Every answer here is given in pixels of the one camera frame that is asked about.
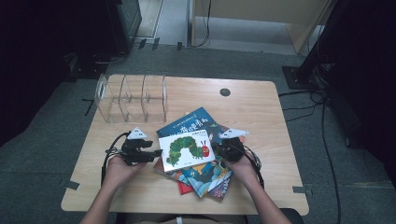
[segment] black metal stand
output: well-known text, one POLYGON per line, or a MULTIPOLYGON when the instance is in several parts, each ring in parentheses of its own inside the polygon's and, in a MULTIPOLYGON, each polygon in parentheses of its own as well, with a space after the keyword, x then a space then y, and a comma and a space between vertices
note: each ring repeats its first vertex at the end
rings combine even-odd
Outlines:
POLYGON ((299 67, 282 66, 282 70, 290 89, 317 90, 319 88, 314 76, 309 76, 308 79, 298 77, 299 67))
POLYGON ((95 63, 91 60, 87 61, 78 56, 69 62, 70 75, 66 79, 68 82, 76 82, 78 78, 99 79, 99 76, 106 72, 107 64, 95 63))

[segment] acrylic divider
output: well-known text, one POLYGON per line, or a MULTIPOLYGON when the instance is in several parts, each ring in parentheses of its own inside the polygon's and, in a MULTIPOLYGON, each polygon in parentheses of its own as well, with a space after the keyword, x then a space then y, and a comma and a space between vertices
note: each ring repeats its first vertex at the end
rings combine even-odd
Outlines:
POLYGON ((101 75, 94 101, 106 122, 166 122, 165 76, 101 75))

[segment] children's book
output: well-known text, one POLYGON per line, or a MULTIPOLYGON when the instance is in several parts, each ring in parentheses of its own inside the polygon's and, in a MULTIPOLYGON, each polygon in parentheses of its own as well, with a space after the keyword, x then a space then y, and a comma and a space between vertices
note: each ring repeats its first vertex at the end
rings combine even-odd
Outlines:
POLYGON ((157 131, 157 134, 159 137, 166 137, 197 130, 206 130, 210 142, 221 144, 220 136, 227 131, 228 128, 217 124, 203 107, 199 107, 182 118, 161 128, 157 131))
MULTIPOLYGON (((194 191, 194 189, 190 185, 190 182, 183 175, 183 172, 181 172, 181 170, 175 170, 170 172, 165 172, 163 170, 162 158, 159 158, 155 162, 153 169, 156 173, 164 175, 166 177, 169 177, 170 179, 177 181, 180 194, 185 194, 194 191)), ((215 188, 210 190, 207 194, 222 200, 224 198, 225 193, 227 192, 229 182, 230 182, 230 178, 225 179, 222 183, 220 183, 215 188)))
MULTIPOLYGON (((211 143, 219 143, 221 144, 221 138, 220 136, 226 132, 229 128, 222 126, 220 124, 217 124, 214 119, 209 115, 209 113, 203 108, 199 107, 198 109, 190 112, 189 114, 183 116, 180 119, 175 120, 174 122, 166 125, 165 127, 161 128, 160 130, 157 131, 158 136, 165 137, 165 136, 172 136, 175 134, 180 134, 180 133, 187 133, 187 132, 193 132, 196 130, 206 130, 209 141, 211 143)), ((198 195, 204 196, 205 194, 212 195, 218 199, 223 199, 227 188, 228 188, 228 183, 230 181, 232 171, 225 166, 223 163, 220 167, 220 170, 224 173, 227 174, 229 177, 221 177, 214 181, 212 183, 212 186, 206 189, 204 192, 198 191, 198 195)), ((175 170, 171 172, 165 172, 168 176, 171 176, 171 178, 174 178, 176 180, 182 181, 183 183, 189 183, 190 181, 187 179, 187 177, 182 173, 182 170, 175 170)), ((200 184, 200 181, 193 180, 191 178, 191 182, 195 183, 196 190, 199 190, 198 185, 200 184)))
POLYGON ((166 177, 174 179, 178 182, 182 182, 186 185, 190 184, 190 182, 187 180, 187 178, 184 177, 183 173, 180 170, 165 172, 165 170, 163 169, 163 159, 161 157, 158 158, 157 162, 155 162, 153 169, 158 174, 165 175, 166 177))
POLYGON ((183 182, 177 181, 177 185, 178 185, 178 191, 180 191, 180 194, 186 194, 186 193, 194 191, 192 186, 186 185, 183 182))
POLYGON ((230 177, 227 179, 224 179, 223 182, 221 182, 219 185, 214 187, 212 190, 210 190, 207 194, 211 195, 213 197, 216 197, 218 199, 224 199, 225 193, 227 192, 228 185, 230 183, 230 177))
MULTIPOLYGON (((222 160, 194 165, 192 167, 181 169, 181 171, 183 172, 184 178, 187 178, 190 185, 194 188, 200 198, 211 190, 216 191, 215 188, 225 180, 227 180, 225 184, 228 186, 230 177, 233 174, 233 171, 225 166, 222 160)), ((227 188, 218 187, 217 190, 224 191, 219 196, 219 198, 221 198, 224 196, 227 188)))
POLYGON ((159 139, 165 172, 213 161, 216 157, 206 130, 159 139))

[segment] green caterpillar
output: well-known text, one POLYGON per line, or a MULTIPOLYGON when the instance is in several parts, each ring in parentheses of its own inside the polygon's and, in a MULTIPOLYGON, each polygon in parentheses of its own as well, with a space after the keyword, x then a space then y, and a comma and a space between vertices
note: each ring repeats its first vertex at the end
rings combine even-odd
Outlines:
POLYGON ((169 157, 166 158, 166 162, 175 166, 175 164, 178 162, 178 159, 181 157, 180 150, 185 147, 190 150, 192 157, 195 159, 201 159, 204 156, 202 148, 197 146, 195 139, 191 136, 187 136, 178 138, 171 143, 169 157))

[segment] book cover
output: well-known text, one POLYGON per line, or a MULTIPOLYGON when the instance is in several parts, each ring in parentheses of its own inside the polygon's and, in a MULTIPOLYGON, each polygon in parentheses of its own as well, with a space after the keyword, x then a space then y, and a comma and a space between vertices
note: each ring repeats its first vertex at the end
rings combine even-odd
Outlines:
POLYGON ((159 139, 165 172, 213 161, 216 157, 206 130, 159 139))
POLYGON ((222 198, 227 190, 229 179, 233 174, 233 171, 225 166, 224 162, 221 160, 194 165, 181 169, 181 171, 200 198, 211 190, 214 190, 211 195, 216 196, 216 194, 214 195, 213 193, 217 193, 217 197, 222 198))
MULTIPOLYGON (((164 175, 170 179, 175 180, 178 184, 178 189, 180 191, 180 194, 185 194, 185 193, 194 191, 194 189, 190 185, 190 182, 187 180, 187 178, 184 176, 184 174, 183 174, 183 172, 181 172, 181 170, 175 170, 175 171, 169 171, 169 172, 165 172, 163 170, 163 159, 162 158, 159 158, 155 162, 155 164, 153 166, 153 170, 160 175, 164 175)), ((214 187, 207 194, 211 195, 213 197, 216 197, 218 199, 223 199, 225 193, 227 192, 229 182, 230 182, 230 177, 225 179, 222 183, 220 183, 216 187, 214 187)))
POLYGON ((216 197, 218 199, 224 199, 225 193, 227 192, 228 185, 230 183, 230 177, 224 179, 223 182, 221 182, 219 185, 214 187, 212 190, 210 190, 207 194, 211 195, 213 197, 216 197))
POLYGON ((180 170, 165 172, 165 170, 163 169, 163 158, 162 157, 158 158, 158 160, 155 162, 155 164, 153 166, 153 169, 158 174, 165 175, 166 177, 174 179, 178 182, 182 182, 186 185, 190 184, 190 182, 187 180, 187 178, 184 177, 183 172, 181 172, 180 170))
POLYGON ((194 191, 192 186, 187 185, 183 182, 177 181, 177 185, 178 185, 178 191, 180 191, 180 194, 186 194, 186 193, 194 191))
POLYGON ((157 131, 157 134, 159 137, 166 137, 197 130, 206 130, 210 142, 221 144, 219 136, 227 131, 228 128, 217 124, 203 107, 199 107, 182 118, 161 128, 157 131))

